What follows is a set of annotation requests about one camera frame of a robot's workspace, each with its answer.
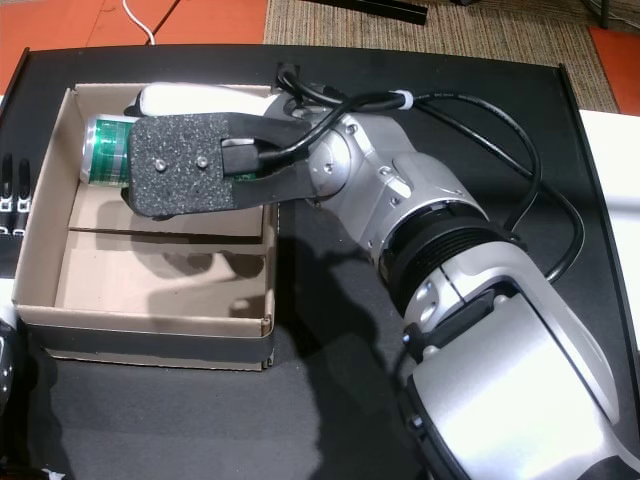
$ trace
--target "black foam pad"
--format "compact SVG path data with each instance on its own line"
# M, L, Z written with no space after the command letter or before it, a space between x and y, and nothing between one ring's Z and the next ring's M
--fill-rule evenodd
M233 138L229 130L224 114L138 120L128 140L130 207L147 217L236 208L222 163L221 139Z

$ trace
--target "green can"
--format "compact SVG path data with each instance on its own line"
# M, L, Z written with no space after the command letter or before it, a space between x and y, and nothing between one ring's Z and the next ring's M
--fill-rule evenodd
M126 187L127 139L138 119L118 115L94 115L84 134L80 179L91 185Z

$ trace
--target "black ribbed joint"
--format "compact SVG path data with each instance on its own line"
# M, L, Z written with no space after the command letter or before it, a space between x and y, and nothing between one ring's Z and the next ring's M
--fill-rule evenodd
M398 312L431 272L457 254L489 242L516 242L512 233L486 220L475 207L456 203L414 213L393 234L380 272Z

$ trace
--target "cable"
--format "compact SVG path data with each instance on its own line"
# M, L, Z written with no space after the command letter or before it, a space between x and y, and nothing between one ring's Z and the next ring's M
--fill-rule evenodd
M474 97L473 95L468 95L465 93L458 92L433 92L427 93L424 95L419 95L415 98L415 101L418 103L421 102L430 102L433 100L459 100L465 103L470 103L472 105L476 105L488 112L492 113L495 117L499 118L502 122L507 124L511 129L516 132L516 134L520 137L522 142L524 143L527 152L529 152L529 156L531 157L532 163L532 179L531 185L529 186L529 190L527 194L522 199L522 201L517 205L514 211L509 215L507 220L504 223L504 228L509 231L514 231L522 217L526 215L529 211L533 203L535 202L538 192L540 191L540 185L542 183L542 161L540 160L540 155L538 154L538 149L535 147L534 143L531 141L531 138L525 132L525 130L516 122L511 116L506 113L504 110L499 107L493 105L492 103L487 102L486 100L482 100L481 98Z
M180 0L174 0L173 3L171 4L171 7L169 7L169 10L167 10L167 13L164 14L162 19L158 22L158 25L156 25L156 28L153 29L154 38L155 38L155 35L158 34L162 26L165 24L165 22L169 19L169 17L171 16L171 14L176 9L179 3L180 3ZM151 38L149 38L145 42L145 45L149 45L150 42L151 42Z
M459 122L458 120L450 117L442 110L437 109L431 105L427 105L424 103L418 103L415 107L428 114L437 120L449 125L450 127L458 130L460 133L470 138L478 145L482 146L485 150L493 153L500 159L503 163L511 167L518 174L522 175L526 179L531 179L533 177L533 173L523 167L518 161L513 159L510 155L504 152L500 147L494 145L489 140L484 138L478 132L472 130L468 126ZM551 269L546 273L545 277L550 283L558 280L570 267L573 265L575 260L580 255L582 251L582 246L584 244L584 223L582 222L582 217L580 213L576 210L576 208L566 199L564 195L562 195L558 190L549 185L547 182L541 182L542 191L546 193L551 199L557 203L569 216L571 219L571 225L573 227L573 239L571 244L567 248L566 252L562 255L560 260L556 262L556 264L551 267Z
M312 87L300 81L300 79L296 75L293 75L289 71L279 73L278 78L281 84L283 85L284 89L289 93L293 94L294 96L298 96L298 97L303 96L313 100L314 102L320 105L334 107L334 110L332 110L332 112L329 115L327 115L327 117L325 117L325 120L326 120L328 117L331 116L332 119L330 121L327 121L326 124L322 126L322 128L319 128L324 121L321 122L321 124L318 124L316 128L314 128L311 132L309 132L309 134L305 135L305 137L309 137L314 130L317 130L313 140L305 142L303 141L304 140L304 137L303 137L303 139L301 139L299 142L296 142L297 144L304 144L305 146L308 146L310 143L315 141L315 139L319 138L319 136L322 135L322 133L324 133L326 130L331 128L331 126L339 120L340 116L342 116L344 113L346 113L349 110L375 111L375 110L382 110L382 109L399 108L404 104L404 97L398 94L394 94L395 98L387 97L386 95L388 94L377 94L377 95L384 95L384 98L380 100L374 100L372 95L369 95L369 96L361 95L358 97L359 98L358 102L352 103L352 100L356 97L349 98L345 96L344 99L338 99L338 98L328 96L324 93L320 93L315 89L313 89ZM525 144L525 147L529 155L531 156L532 169L528 170L527 168L522 166L518 161L513 159L510 155L504 152L500 147L494 145L492 142L487 140L485 137L483 137L481 134L479 134L475 130L472 130L466 125L448 116L441 110L427 104L427 102L431 102L435 100L444 100L444 99L454 99L454 100L459 100L466 103L471 103L473 105L476 105L480 108L483 108L489 111L494 116L498 117L501 121L506 123L518 134L520 139ZM571 202L569 202L560 192L558 192L551 185L542 181L542 162L538 155L538 151L535 145L533 144L533 142L531 141L531 138L529 137L529 135L506 112L496 107L495 105L485 100L482 100L478 97L474 97L472 95L467 95L467 94L457 93L457 92L432 92L432 93L417 96L415 97L414 100L415 100L415 103L414 103L415 108L417 108L418 110L424 113L432 115L434 118L455 128L456 130L458 130L465 136L469 137L470 139L478 143L480 146L482 146L489 152L496 155L501 161L503 161L503 163L511 167L518 174L522 175L524 178L526 178L531 182L531 186L527 192L527 195L523 198L521 203L518 205L518 207L514 210L514 212L509 216L509 218L505 222L505 228L513 230L516 227L516 225L519 223L522 217L530 209L531 205L537 198L537 195L540 192L540 190L543 190L555 203L557 203L568 214L569 218L571 219L571 223L573 227L573 238L572 238L571 244L569 245L565 253L562 255L560 260L546 274L546 278L549 282L553 283L556 280L558 280L571 267L571 265L575 262L577 257L580 255L582 246L584 244L584 224L582 222L582 218L580 217L580 214L575 209L575 207L571 204ZM295 145L296 144L286 149L288 151L287 155L291 155L295 151L296 149Z
M147 27L144 23L142 23L140 20L138 20L138 17L136 17L133 14L131 9L129 8L129 5L127 5L127 0L122 0L122 8L124 8L124 11L127 13L128 17L131 19L131 21L133 23L135 23L136 25L138 25L138 27L140 27L142 30L144 30L144 33L146 33L147 36L149 37L149 41L151 42L151 45L155 45L156 44L156 39L153 36L153 32L149 29L149 27Z
M348 98L345 96L344 98L339 99L320 93L288 71L282 72L282 74L278 75L278 78L285 87L285 90L292 95L303 95L320 105L338 107ZM395 110L400 108L403 104L404 98L402 95L392 94L385 101L369 102L355 108L354 110L358 112L380 112L383 110Z
M342 118L345 113L365 104L385 102L395 99L396 97L398 97L398 94L391 92L367 93L364 95L356 95L355 97L350 97L344 102L340 103L336 108L331 110L331 112L329 112L326 117L324 117L315 127L309 130L297 142L280 150L267 150L264 152L260 152L258 154L258 159L263 163L276 163L286 160L295 152L306 148L313 142L315 142L324 133L331 129L337 122L339 122L340 118Z
M337 107L342 105L343 103L343 100L341 99L330 97L316 91L309 85L306 85L297 77L297 75L294 75L291 71L279 72L278 78L285 86L285 89L289 91L289 93L303 95L321 105L326 106ZM516 226L529 211L529 209L535 202L538 193L540 192L540 184L542 182L542 161L540 160L538 150L536 149L534 143L531 141L531 138L525 132L525 130L513 118L511 118L509 114L496 107L495 105L487 102L486 100L482 100L481 98L457 92L433 92L419 95L415 97L414 101L426 102L439 99L459 100L466 103L471 103L489 111L494 116L498 117L501 121L506 123L509 127L511 127L525 144L525 147L527 148L527 151L529 152L529 155L531 157L533 177L526 195L504 223L505 229L509 231L515 230ZM396 109L400 108L403 104L404 98L401 95L397 95L396 98L390 98L389 100L386 100L384 102L371 102L362 105L361 107L359 107L358 111L365 112Z

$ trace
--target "black tabletop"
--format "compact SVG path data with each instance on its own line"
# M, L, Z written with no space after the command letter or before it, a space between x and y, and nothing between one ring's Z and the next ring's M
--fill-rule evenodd
M537 144L545 178L577 206L582 255L556 284L600 342L614 371L616 432L640 454L635 337L602 194L559 68L374 50L278 46L160 46L33 53L2 115L0 154L38 163L64 89L87 82L271 84L276 64L349 93L461 90L503 107ZM442 104L526 161L517 137L471 106ZM496 220L526 184L455 132L395 112L415 147L443 160ZM366 257L328 213L281 207L275 364L262 373L55 361L32 348L28 416L18 443L67 478L416 478L395 395L402 322ZM519 233L549 267L567 246L568 219L539 201ZM16 244L0 243L0 276Z

